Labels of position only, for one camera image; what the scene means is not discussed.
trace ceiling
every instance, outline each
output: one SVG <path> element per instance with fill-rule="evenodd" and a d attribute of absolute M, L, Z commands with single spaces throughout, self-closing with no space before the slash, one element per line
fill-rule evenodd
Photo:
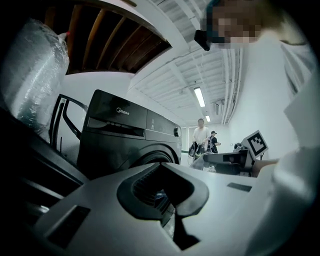
<path fill-rule="evenodd" d="M 129 93 L 136 89 L 148 96 L 182 120 L 182 126 L 196 125 L 199 118 L 207 115 L 210 116 L 211 124 L 227 124 L 239 92 L 241 51 L 221 50 L 214 46 L 210 51 L 204 51 L 194 41 L 195 31 L 200 28 L 201 10 L 205 9 L 205 1 L 150 1 L 178 29 L 187 43 L 188 51 L 159 63 L 150 72 L 142 70 L 143 75 L 139 76 L 138 73 L 136 76 L 139 79 L 132 80 Z M 156 62 L 157 59 L 145 69 L 156 65 Z M 205 107 L 200 107 L 195 96 L 194 88 L 198 87 L 201 88 Z"/>
<path fill-rule="evenodd" d="M 145 19 L 98 0 L 42 1 L 33 18 L 66 38 L 67 74 L 120 71 L 135 74 L 170 44 Z"/>

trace washing machine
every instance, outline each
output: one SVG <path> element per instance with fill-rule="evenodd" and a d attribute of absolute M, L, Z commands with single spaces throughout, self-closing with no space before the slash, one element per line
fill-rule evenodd
<path fill-rule="evenodd" d="M 149 163 L 181 161 L 181 128 L 165 117 L 102 90 L 87 109 L 77 166 L 89 179 Z"/>

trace white shirt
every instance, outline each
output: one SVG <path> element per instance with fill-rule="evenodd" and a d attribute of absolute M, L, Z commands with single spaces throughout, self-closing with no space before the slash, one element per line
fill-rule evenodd
<path fill-rule="evenodd" d="M 207 127 L 203 127 L 200 129 L 199 127 L 194 130 L 193 137 L 195 138 L 195 142 L 199 145 L 208 137 L 210 137 L 210 131 Z"/>

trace bubble wrap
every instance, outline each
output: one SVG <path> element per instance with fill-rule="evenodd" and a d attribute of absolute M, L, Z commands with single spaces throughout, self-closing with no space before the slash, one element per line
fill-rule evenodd
<path fill-rule="evenodd" d="M 0 67 L 0 91 L 11 114 L 49 142 L 49 126 L 69 57 L 64 38 L 29 19 Z"/>

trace ceiling light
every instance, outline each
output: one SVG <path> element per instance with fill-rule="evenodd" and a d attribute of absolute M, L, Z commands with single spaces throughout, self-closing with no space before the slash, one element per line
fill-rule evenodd
<path fill-rule="evenodd" d="M 202 95 L 202 91 L 201 91 L 200 87 L 194 88 L 194 93 L 199 101 L 200 107 L 201 108 L 205 107 L 206 104 L 205 104 L 204 97 Z"/>

